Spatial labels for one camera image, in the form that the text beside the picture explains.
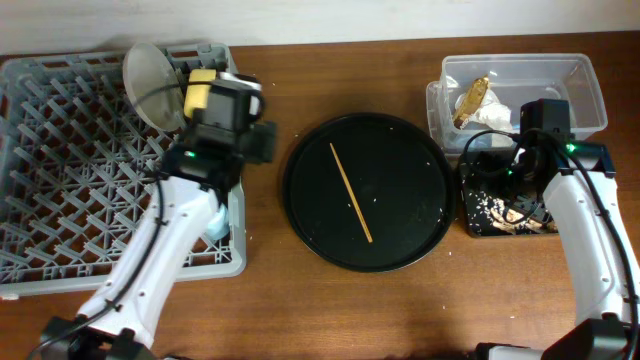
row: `gray dish rack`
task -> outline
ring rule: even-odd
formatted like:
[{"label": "gray dish rack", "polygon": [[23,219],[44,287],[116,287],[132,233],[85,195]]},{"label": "gray dish rack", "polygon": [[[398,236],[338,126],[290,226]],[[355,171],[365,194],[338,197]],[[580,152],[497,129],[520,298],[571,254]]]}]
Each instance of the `gray dish rack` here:
[{"label": "gray dish rack", "polygon": [[[223,44],[161,51],[183,84],[192,69],[214,68],[220,61],[237,72]],[[124,56],[99,52],[20,58],[2,66],[4,299],[97,288],[144,212],[152,192],[145,170],[154,168],[175,137],[152,129],[133,111],[122,80]],[[229,238],[217,243],[200,239],[178,280],[242,271],[237,264],[230,266],[240,262],[244,267],[244,259],[237,259],[244,257],[244,222],[241,228],[241,242],[235,244]]]}]

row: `chopstick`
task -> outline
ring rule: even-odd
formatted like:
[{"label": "chopstick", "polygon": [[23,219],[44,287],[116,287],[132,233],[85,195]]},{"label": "chopstick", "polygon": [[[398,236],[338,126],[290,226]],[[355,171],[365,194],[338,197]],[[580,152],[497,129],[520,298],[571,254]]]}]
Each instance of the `chopstick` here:
[{"label": "chopstick", "polygon": [[358,201],[356,201],[356,196],[353,194],[353,190],[351,190],[351,184],[349,184],[349,179],[347,179],[347,174],[345,174],[344,169],[342,168],[342,164],[340,163],[340,159],[338,158],[336,149],[333,147],[332,143],[329,143],[329,146],[331,146],[333,157],[336,158],[336,164],[338,164],[338,169],[340,169],[340,174],[342,174],[342,180],[344,181],[344,186],[347,187],[347,191],[349,192],[349,196],[351,197],[351,201],[353,202],[353,207],[356,209],[356,213],[358,214],[358,219],[360,219],[360,225],[362,225],[362,230],[364,230],[364,234],[367,236],[367,240],[369,241],[369,243],[372,243],[373,238],[371,237],[371,233],[369,232],[367,223],[364,221],[364,216],[362,216],[362,212],[360,211],[360,206],[358,206]]}]

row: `plastic bin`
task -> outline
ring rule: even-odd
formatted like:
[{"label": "plastic bin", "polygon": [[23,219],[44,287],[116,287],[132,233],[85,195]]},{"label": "plastic bin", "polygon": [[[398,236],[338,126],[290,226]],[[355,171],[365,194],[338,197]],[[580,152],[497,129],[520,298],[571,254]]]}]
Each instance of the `plastic bin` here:
[{"label": "plastic bin", "polygon": [[[459,155],[475,133],[488,129],[470,123],[453,126],[455,102],[473,80],[489,76],[490,88],[511,109],[514,132],[520,130],[520,107],[547,99],[568,100],[571,131],[584,140],[607,127],[607,113],[598,79],[589,58],[582,54],[512,54],[448,56],[442,61],[440,82],[427,87],[427,114],[431,136],[445,154]],[[474,149],[491,148],[491,137],[481,137]]]}]

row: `black cable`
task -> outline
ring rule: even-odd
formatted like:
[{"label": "black cable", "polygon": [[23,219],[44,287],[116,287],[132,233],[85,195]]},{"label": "black cable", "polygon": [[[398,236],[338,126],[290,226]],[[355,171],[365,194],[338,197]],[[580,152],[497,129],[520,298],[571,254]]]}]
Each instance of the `black cable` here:
[{"label": "black cable", "polygon": [[[471,142],[473,140],[475,140],[476,138],[478,138],[479,136],[482,136],[484,134],[488,134],[488,133],[497,133],[497,134],[502,134],[511,138],[514,138],[513,134],[509,134],[509,133],[503,133],[503,132],[498,132],[498,131],[494,131],[494,130],[486,130],[486,131],[482,131],[474,136],[472,136],[469,141],[467,142],[467,144],[464,147],[463,150],[463,159],[464,161],[467,163],[467,165],[469,166],[469,168],[474,171],[475,166],[473,166],[473,164],[468,160],[468,156],[467,156],[467,150],[469,149],[469,145],[471,144]],[[591,180],[591,177],[589,176],[589,172],[585,169],[585,167],[582,165],[582,163],[580,162],[580,160],[573,155],[571,152],[567,151],[566,147],[561,144],[556,138],[554,138],[552,135],[550,135],[549,133],[542,131],[541,129],[529,129],[527,131],[525,131],[524,134],[522,134],[522,137],[520,138],[520,141],[517,142],[516,144],[516,148],[513,152],[513,158],[509,161],[509,163],[503,167],[502,169],[496,170],[496,171],[492,171],[492,172],[484,172],[484,171],[479,171],[478,173],[481,176],[485,176],[485,177],[495,177],[498,176],[506,171],[509,170],[511,164],[513,163],[513,161],[515,160],[515,157],[517,156],[517,152],[520,149],[521,145],[525,143],[525,139],[528,138],[529,136],[531,136],[531,134],[537,134],[537,135],[542,135],[544,137],[546,137],[548,140],[550,140],[550,142],[555,146],[555,150],[558,153],[558,155],[560,155],[561,157],[564,157],[565,159],[569,159],[571,160],[576,167],[578,168],[578,171],[580,171],[580,174],[582,174],[582,177],[585,179],[585,182],[587,183],[587,187],[589,188],[589,191],[591,192],[591,197],[593,197],[593,200],[596,203],[596,207],[598,208],[598,211],[600,212],[600,216],[602,216],[602,219],[604,220],[605,225],[607,226],[607,229],[609,230],[609,233],[611,233],[611,237],[613,238],[614,243],[616,244],[616,248],[618,250],[618,255],[620,256],[620,260],[622,261],[622,267],[624,269],[624,276],[625,276],[625,281],[627,282],[627,290],[629,291],[629,306],[631,308],[631,339],[629,340],[629,343],[627,344],[627,356],[626,359],[627,360],[633,360],[636,350],[637,350],[637,346],[638,346],[638,338],[640,337],[640,324],[638,323],[639,319],[638,319],[638,296],[636,294],[636,289],[635,289],[635,283],[633,280],[633,275],[631,273],[631,263],[629,261],[629,257],[627,256],[627,252],[624,249],[624,244],[622,243],[622,239],[620,238],[620,234],[618,234],[618,231],[616,230],[615,225],[613,224],[613,221],[611,220],[611,215],[609,213],[609,211],[605,208],[604,203],[602,202],[602,199],[600,198],[600,195],[598,194],[598,191],[596,190],[595,185],[593,184],[593,181]]]},{"label": "black cable", "polygon": [[33,350],[31,350],[31,352],[27,356],[27,360],[34,359],[35,356],[38,353],[40,353],[42,350],[46,349],[47,347],[51,346],[52,344],[54,344],[54,343],[56,343],[56,342],[58,342],[58,341],[60,341],[62,339],[65,339],[65,338],[67,338],[67,337],[69,337],[71,335],[74,335],[77,332],[85,329],[86,327],[88,327],[92,323],[94,323],[97,320],[99,320],[101,317],[105,316],[112,309],[117,310],[118,303],[127,294],[127,292],[129,291],[129,289],[131,288],[133,283],[136,281],[138,275],[140,274],[140,271],[142,271],[142,268],[143,268],[144,264],[146,263],[147,258],[149,257],[149,254],[151,253],[151,250],[153,250],[153,246],[155,245],[156,241],[158,240],[158,236],[160,234],[160,229],[162,228],[162,219],[164,219],[164,195],[162,193],[162,184],[160,183],[160,177],[158,175],[156,175],[155,182],[156,182],[156,186],[158,187],[158,207],[159,207],[159,209],[158,209],[158,217],[156,218],[156,227],[155,227],[155,229],[153,231],[153,235],[151,236],[151,240],[149,241],[149,244],[147,244],[147,247],[146,247],[142,257],[140,258],[140,261],[138,262],[138,265],[136,266],[136,268],[131,273],[131,276],[129,277],[129,280],[127,280],[127,282],[122,287],[122,289],[120,289],[120,291],[118,291],[118,294],[116,295],[116,297],[113,298],[113,300],[107,302],[107,304],[105,305],[105,307],[102,310],[100,310],[99,312],[97,312],[96,314],[94,314],[93,316],[88,318],[87,320],[85,320],[85,321],[83,321],[81,323],[78,323],[77,325],[65,330],[62,334],[41,342],[38,346],[36,346]]},{"label": "black cable", "polygon": [[480,136],[486,135],[486,134],[498,134],[498,135],[504,135],[506,137],[512,138],[514,139],[515,137],[518,136],[518,134],[511,134],[505,131],[499,131],[499,130],[484,130],[484,131],[480,131],[479,133],[473,135],[469,141],[467,141],[467,143],[464,145],[464,149],[462,150],[462,159],[464,160],[464,162],[467,164],[467,166],[469,166],[469,169],[471,172],[478,174],[479,176],[482,177],[486,177],[486,178],[494,178],[497,176],[502,175],[503,173],[507,172],[509,170],[509,166],[511,165],[511,163],[513,162],[513,160],[515,159],[515,157],[518,155],[518,150],[520,150],[520,146],[519,143],[516,145],[516,149],[512,154],[512,159],[507,163],[507,165],[505,167],[502,167],[498,170],[495,171],[483,171],[478,169],[475,164],[473,162],[471,162],[469,160],[469,146],[471,145],[471,143],[473,143],[473,141],[477,138],[479,138]]}]

